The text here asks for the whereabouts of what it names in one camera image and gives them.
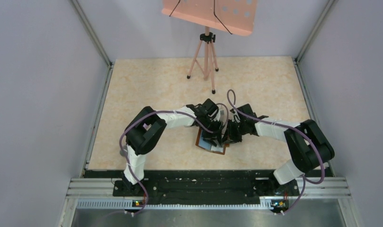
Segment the brown leather card holder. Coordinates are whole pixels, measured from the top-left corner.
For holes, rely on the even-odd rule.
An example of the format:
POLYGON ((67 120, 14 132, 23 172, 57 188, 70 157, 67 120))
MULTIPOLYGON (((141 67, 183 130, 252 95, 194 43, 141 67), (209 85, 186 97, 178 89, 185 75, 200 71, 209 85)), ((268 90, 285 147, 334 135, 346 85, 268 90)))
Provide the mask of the brown leather card holder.
POLYGON ((197 139, 195 145, 207 152, 219 154, 219 155, 225 155, 226 149, 229 147, 229 144, 225 144, 223 146, 215 146, 211 143, 205 141, 202 136, 203 129, 199 129, 197 134, 197 139))

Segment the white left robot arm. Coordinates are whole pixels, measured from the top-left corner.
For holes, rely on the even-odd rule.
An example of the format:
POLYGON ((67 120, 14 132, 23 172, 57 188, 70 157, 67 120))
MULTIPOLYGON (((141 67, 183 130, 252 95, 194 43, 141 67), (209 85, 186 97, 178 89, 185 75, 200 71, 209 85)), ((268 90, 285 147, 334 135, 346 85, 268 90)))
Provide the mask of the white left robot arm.
POLYGON ((133 196, 142 191, 141 180, 144 178, 147 154, 156 147, 166 129, 199 127, 208 134, 210 140, 214 140, 214 146, 221 146, 223 130, 227 125, 221 117, 218 104, 211 99, 202 104, 187 104, 175 110, 144 107, 119 138, 120 153, 127 162, 122 177, 124 189, 133 196))

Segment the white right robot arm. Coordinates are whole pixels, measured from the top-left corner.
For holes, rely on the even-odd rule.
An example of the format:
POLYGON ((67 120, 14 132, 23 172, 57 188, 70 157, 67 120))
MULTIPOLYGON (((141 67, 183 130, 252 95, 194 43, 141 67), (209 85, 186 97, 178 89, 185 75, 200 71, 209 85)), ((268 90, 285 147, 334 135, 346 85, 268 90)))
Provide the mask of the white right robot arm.
POLYGON ((266 115, 258 117, 249 104, 231 109, 233 120, 228 122, 227 143, 241 142, 250 134, 273 138, 287 144, 291 158, 272 173, 268 189, 280 195, 287 183, 333 159, 335 152, 318 124, 308 119, 304 122, 276 121, 266 115))

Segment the pink music stand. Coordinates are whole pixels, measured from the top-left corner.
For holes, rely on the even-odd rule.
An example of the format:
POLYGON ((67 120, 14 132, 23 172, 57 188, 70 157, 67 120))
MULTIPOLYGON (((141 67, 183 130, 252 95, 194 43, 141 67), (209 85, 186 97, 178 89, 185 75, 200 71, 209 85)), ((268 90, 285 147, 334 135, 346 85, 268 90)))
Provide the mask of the pink music stand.
POLYGON ((214 46, 216 35, 211 30, 221 30, 231 35, 251 35, 258 0, 163 0, 162 4, 162 14, 204 27, 187 79, 191 78, 196 65, 204 79, 211 80, 211 92, 215 94, 214 73, 219 71, 219 67, 214 46))

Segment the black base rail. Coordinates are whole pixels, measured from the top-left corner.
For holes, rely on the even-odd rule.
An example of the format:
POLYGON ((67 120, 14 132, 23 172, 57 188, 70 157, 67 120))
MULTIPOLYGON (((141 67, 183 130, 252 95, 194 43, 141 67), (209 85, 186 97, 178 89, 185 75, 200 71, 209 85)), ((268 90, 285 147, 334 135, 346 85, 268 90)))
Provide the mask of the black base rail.
POLYGON ((113 196, 144 197, 148 205, 260 204, 299 195, 296 180, 279 185, 271 170, 146 170, 141 184, 115 181, 113 196))

